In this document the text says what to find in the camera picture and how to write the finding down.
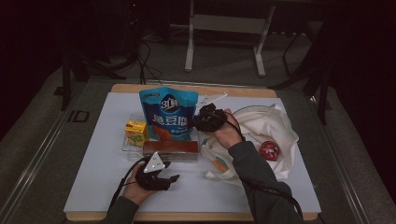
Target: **snack bag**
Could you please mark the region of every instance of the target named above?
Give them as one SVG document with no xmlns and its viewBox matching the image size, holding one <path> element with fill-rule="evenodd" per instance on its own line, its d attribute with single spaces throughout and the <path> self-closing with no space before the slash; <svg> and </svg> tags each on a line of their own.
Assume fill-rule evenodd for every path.
<svg viewBox="0 0 396 224">
<path fill-rule="evenodd" d="M 196 91 L 180 91 L 160 87 L 139 92 L 140 102 L 151 138 L 161 141 L 190 141 L 193 119 L 198 102 Z"/>
</svg>

